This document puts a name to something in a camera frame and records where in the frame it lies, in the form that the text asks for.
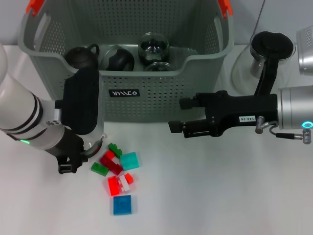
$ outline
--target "perforated basket wall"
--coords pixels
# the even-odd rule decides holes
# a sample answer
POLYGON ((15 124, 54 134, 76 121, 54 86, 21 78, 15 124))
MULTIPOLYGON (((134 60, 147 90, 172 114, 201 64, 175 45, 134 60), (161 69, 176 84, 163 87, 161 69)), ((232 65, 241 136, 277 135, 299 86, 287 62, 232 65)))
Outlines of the perforated basket wall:
POLYGON ((203 109, 182 111, 179 99, 212 92, 233 46, 233 19, 223 17, 218 0, 45 0, 36 16, 32 12, 24 17, 19 46, 52 99, 62 99, 64 81, 77 72, 62 57, 73 47, 136 45, 143 34, 156 32, 173 47, 198 52, 178 56, 180 69, 172 72, 100 71, 105 119, 111 121, 199 118, 203 109), (140 96, 110 97, 110 89, 139 89, 140 96))

